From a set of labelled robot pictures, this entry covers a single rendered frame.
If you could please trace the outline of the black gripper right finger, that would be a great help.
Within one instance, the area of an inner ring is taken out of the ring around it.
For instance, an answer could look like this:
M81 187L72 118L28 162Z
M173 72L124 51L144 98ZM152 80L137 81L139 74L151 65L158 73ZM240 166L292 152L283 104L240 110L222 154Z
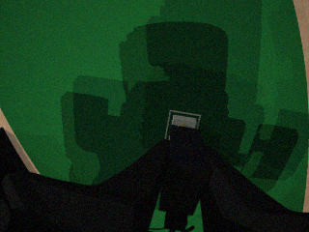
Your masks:
M205 148L210 173L200 198L204 232L309 232L309 213L285 208Z

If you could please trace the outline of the green circuit board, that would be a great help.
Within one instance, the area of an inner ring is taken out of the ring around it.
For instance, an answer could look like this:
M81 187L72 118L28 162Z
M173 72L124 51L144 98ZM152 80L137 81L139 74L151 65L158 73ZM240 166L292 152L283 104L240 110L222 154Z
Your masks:
M293 0L0 0L0 108L49 178L99 185L178 125L304 208L308 84Z

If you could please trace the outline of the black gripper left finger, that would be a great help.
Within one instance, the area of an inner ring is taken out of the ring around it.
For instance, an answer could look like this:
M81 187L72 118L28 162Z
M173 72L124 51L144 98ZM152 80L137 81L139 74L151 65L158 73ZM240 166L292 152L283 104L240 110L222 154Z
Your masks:
M161 192L170 140L99 185L80 185L30 171L3 178L16 221L57 232L148 232Z

